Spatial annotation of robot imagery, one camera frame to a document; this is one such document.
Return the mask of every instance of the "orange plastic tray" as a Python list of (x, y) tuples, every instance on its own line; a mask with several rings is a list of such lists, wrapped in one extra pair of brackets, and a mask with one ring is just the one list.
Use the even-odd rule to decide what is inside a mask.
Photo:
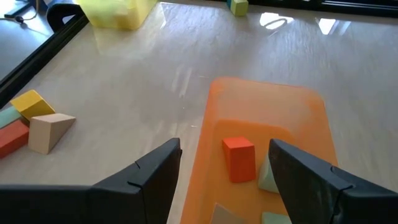
[(337, 166), (325, 106), (316, 92), (219, 78), (210, 86), (182, 224), (210, 223), (215, 203), (247, 223), (260, 223), (262, 212), (287, 214), (280, 195), (259, 189), (257, 180), (229, 181), (221, 142), (236, 136), (254, 143), (257, 177), (271, 138), (287, 141)]

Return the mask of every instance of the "beige triangular block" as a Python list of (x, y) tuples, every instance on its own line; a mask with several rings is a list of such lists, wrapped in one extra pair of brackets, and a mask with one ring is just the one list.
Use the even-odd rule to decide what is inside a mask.
[(75, 121), (75, 117), (60, 113), (33, 117), (30, 121), (28, 147), (48, 154)]
[(245, 221), (226, 208), (219, 204), (216, 204), (213, 211), (213, 216), (211, 217), (211, 224), (243, 224)]

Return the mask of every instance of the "light green block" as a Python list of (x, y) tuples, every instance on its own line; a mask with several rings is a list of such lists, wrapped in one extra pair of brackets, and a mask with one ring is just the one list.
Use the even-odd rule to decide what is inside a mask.
[(286, 215), (278, 215), (271, 212), (262, 213), (262, 224), (292, 224), (290, 218)]
[(0, 111), (0, 128), (7, 126), (13, 121), (19, 119), (21, 114), (15, 109), (15, 107), (10, 106), (7, 109)]
[(261, 165), (258, 186), (260, 189), (279, 194), (278, 187), (275, 183), (274, 174), (272, 173), (271, 164), (269, 163), (268, 155), (266, 155), (266, 158)]
[(235, 16), (244, 16), (248, 12), (248, 0), (231, 0), (231, 12)]

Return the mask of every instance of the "table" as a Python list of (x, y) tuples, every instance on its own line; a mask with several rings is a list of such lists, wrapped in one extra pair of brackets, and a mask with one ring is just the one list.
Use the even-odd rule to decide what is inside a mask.
[(178, 223), (209, 85), (230, 76), (318, 91), (340, 167), (398, 191), (397, 24), (257, 6), (237, 18), (197, 1), (158, 3), (135, 32), (88, 24), (19, 93), (77, 122), (49, 155), (3, 159), (0, 184), (94, 184), (176, 136)]

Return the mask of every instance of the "wooden block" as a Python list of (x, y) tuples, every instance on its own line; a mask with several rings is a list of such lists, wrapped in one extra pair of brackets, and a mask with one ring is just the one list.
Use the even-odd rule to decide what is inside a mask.
[(266, 155), (266, 158), (261, 165), (258, 186), (260, 189), (279, 194), (278, 187), (275, 183), (274, 174), (272, 173), (271, 164), (269, 163), (268, 155)]
[(228, 9), (231, 9), (231, 1), (232, 0), (226, 0), (226, 5), (228, 6)]
[(60, 113), (33, 117), (30, 121), (29, 149), (48, 154), (75, 121), (75, 117)]
[(231, 0), (231, 12), (235, 16), (244, 16), (248, 12), (248, 0)]
[(19, 119), (21, 114), (15, 109), (15, 107), (10, 106), (0, 112), (0, 128), (11, 124), (15, 120)]
[(214, 207), (213, 216), (211, 217), (211, 224), (243, 224), (244, 220), (232, 214), (226, 208), (219, 204)]
[(29, 128), (21, 120), (16, 120), (0, 129), (0, 158), (26, 145), (28, 137)]
[(256, 155), (254, 144), (245, 137), (223, 139), (229, 180), (233, 183), (256, 178)]
[(278, 215), (271, 212), (263, 212), (261, 216), (262, 224), (292, 224), (286, 215)]
[(26, 119), (34, 116), (54, 114), (54, 109), (35, 91), (29, 90), (10, 101), (18, 112)]

